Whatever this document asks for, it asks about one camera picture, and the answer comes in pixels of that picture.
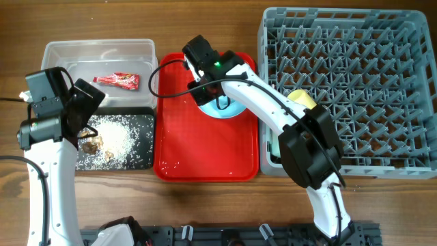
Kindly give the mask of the light blue plate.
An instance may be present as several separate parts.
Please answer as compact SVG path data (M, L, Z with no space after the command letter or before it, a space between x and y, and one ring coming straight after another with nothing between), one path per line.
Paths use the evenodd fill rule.
M220 96L218 99L199 106L199 108L206 115L218 119L233 118L246 109L243 104L227 96Z

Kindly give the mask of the red candy wrapper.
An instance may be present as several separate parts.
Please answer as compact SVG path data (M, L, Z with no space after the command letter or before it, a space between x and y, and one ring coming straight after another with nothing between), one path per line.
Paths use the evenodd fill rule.
M127 72L114 72L110 76L94 77L93 82L122 88L124 90L138 90L140 76L138 74Z

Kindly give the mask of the yellow cup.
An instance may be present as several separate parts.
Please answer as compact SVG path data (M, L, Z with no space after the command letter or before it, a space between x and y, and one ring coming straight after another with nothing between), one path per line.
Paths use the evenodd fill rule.
M287 98L298 103L300 105L306 106L308 109L314 108L317 103L314 99L302 89L294 90L287 95Z

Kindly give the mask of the green bowl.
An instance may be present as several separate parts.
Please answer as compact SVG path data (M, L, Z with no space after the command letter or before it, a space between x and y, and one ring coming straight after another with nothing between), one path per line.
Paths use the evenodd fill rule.
M270 135L270 153L271 155L280 158L280 147L279 147L279 139L278 136L274 133L271 133Z

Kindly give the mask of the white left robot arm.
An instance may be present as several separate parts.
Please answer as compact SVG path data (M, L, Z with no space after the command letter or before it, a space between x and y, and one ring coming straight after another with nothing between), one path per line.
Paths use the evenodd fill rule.
M18 143L29 170L29 245L83 245L74 188L79 132L104 99L82 79L68 86L47 72L26 78L35 113L21 123Z

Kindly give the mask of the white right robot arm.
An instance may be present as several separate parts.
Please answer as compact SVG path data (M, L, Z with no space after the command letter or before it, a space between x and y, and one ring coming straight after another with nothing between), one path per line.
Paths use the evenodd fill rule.
M201 111L227 119L248 109L264 122L277 136L283 169L307 191L316 228L332 243L344 242L351 223L341 197L344 151L330 112L282 95L232 51L183 54L194 77L188 88Z

